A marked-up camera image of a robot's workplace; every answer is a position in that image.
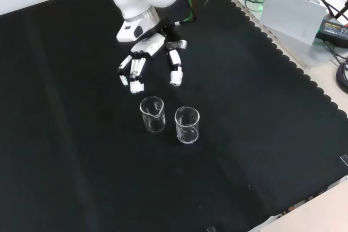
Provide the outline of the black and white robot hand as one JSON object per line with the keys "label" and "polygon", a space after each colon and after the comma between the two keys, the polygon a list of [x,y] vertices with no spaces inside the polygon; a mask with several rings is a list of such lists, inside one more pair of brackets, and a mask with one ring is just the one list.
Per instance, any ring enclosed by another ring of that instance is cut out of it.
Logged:
{"label": "black and white robot hand", "polygon": [[163,27],[160,32],[142,39],[131,48],[129,55],[118,67],[119,79],[124,86],[129,86],[132,94],[143,92],[145,84],[142,75],[146,62],[154,58],[161,49],[165,49],[172,66],[170,85],[178,87],[183,80],[182,62],[178,50],[186,48],[186,40],[172,28]]}

